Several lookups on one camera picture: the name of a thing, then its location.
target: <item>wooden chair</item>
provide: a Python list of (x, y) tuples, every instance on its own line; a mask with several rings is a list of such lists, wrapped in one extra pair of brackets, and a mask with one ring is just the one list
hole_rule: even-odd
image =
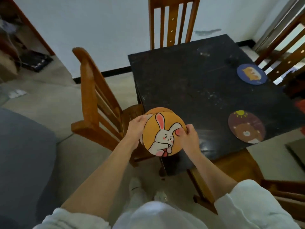
[(155, 48), (155, 21), (154, 21), (154, 9), (161, 8), (161, 29), (160, 29), (160, 48), (163, 47), (164, 38), (164, 12), (165, 7), (169, 6), (168, 14), (168, 31), (167, 31), (167, 46), (173, 46), (175, 44), (176, 38), (176, 28), (177, 28), (177, 18), (179, 4), (183, 4), (181, 24), (178, 35), (178, 44), (181, 44), (182, 32), (185, 20), (186, 6), (188, 2), (193, 2), (191, 15), (189, 19), (189, 26), (186, 33), (185, 42), (190, 42), (192, 37), (192, 32), (195, 24), (195, 19), (197, 15), (197, 10), (200, 0), (148, 0), (149, 2), (149, 34), (150, 34), (150, 49)]
[[(255, 61), (256, 65), (259, 65), (264, 59), (266, 59), (273, 50), (299, 25), (305, 24), (305, 13), (298, 15), (283, 31), (280, 35), (261, 53), (261, 55)], [(287, 52), (299, 39), (301, 39), (305, 35), (305, 29), (303, 29), (295, 38), (293, 38), (279, 53), (274, 55), (271, 60), (263, 67), (265, 71), (268, 69), (274, 62), (280, 59), (285, 52)], [(301, 61), (305, 57), (305, 43), (303, 43), (298, 49), (296, 49), (293, 53), (288, 55), (286, 58), (282, 60), (282, 62), (277, 65), (271, 72), (267, 74), (268, 78), (271, 81), (276, 80), (282, 74), (291, 69), (294, 65), (296, 65), (299, 61)], [(279, 84), (283, 86), (288, 84), (290, 80), (292, 80), (295, 76), (305, 71), (305, 66), (296, 72), (290, 72), (286, 75), (284, 80)]]
[[(72, 123), (71, 130), (113, 151), (125, 136), (129, 122), (144, 114), (143, 106), (137, 104), (122, 110), (88, 52), (79, 47), (73, 48), (72, 51), (81, 63), (81, 102), (84, 120)], [(109, 132), (101, 128), (100, 123)], [(154, 156), (139, 143), (138, 148), (132, 153), (130, 163), (136, 167), (137, 162), (151, 157)]]
[[(241, 182), (252, 179), (268, 189), (278, 200), (282, 208), (289, 212), (296, 220), (305, 221), (305, 182), (288, 182), (264, 180), (261, 170), (247, 149), (229, 154), (213, 162), (219, 169), (235, 181)], [(198, 192), (194, 195), (194, 202), (204, 206), (217, 214), (214, 207), (215, 199), (208, 189), (198, 170), (188, 170), (188, 174)]]

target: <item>tile floor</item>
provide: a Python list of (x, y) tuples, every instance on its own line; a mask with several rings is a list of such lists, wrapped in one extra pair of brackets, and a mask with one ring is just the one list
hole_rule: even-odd
[[(256, 54), (242, 48), (253, 60)], [(137, 104), (132, 73), (106, 78), (122, 109)], [(75, 84), (63, 64), (54, 61), (40, 73), (22, 69), (20, 77), (6, 84), (6, 88), (18, 88), (28, 94), (6, 102), (2, 107), (15, 111), (54, 131), (58, 138), (59, 198), (68, 196), (109, 156), (110, 151), (85, 138), (71, 133), (71, 123), (82, 119), (80, 85)], [(305, 180), (305, 173), (285, 149), (284, 144), (304, 136), (299, 130), (280, 135), (248, 147), (266, 179)], [(207, 209), (193, 202), (196, 193), (186, 173), (161, 180), (158, 176), (158, 158), (143, 161), (139, 167), (128, 165), (109, 222), (113, 225), (128, 199), (128, 183), (132, 176), (139, 176), (149, 198), (156, 190), (164, 190), (168, 198), (179, 208), (201, 219), (209, 228), (224, 225)]]

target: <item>bunny coaster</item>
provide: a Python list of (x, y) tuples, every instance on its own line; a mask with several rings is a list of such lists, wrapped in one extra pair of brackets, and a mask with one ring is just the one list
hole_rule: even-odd
[(178, 142), (179, 128), (186, 132), (185, 123), (170, 111), (148, 114), (149, 118), (143, 130), (143, 145), (159, 157), (167, 157), (179, 152), (182, 147)]

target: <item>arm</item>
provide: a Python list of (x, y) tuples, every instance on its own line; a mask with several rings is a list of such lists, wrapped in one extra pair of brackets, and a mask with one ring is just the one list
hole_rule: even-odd
[(108, 159), (64, 202), (61, 208), (107, 219), (131, 153), (137, 148), (147, 119), (139, 116), (129, 123), (126, 136)]
[(227, 228), (300, 229), (272, 194), (253, 180), (237, 183), (200, 151), (193, 125), (180, 129), (180, 143), (210, 189), (218, 216)]
[(187, 125), (188, 134), (180, 129), (180, 143), (185, 153), (196, 166), (200, 176), (205, 181), (215, 200), (230, 193), (237, 181), (222, 172), (199, 148), (199, 138), (193, 125)]

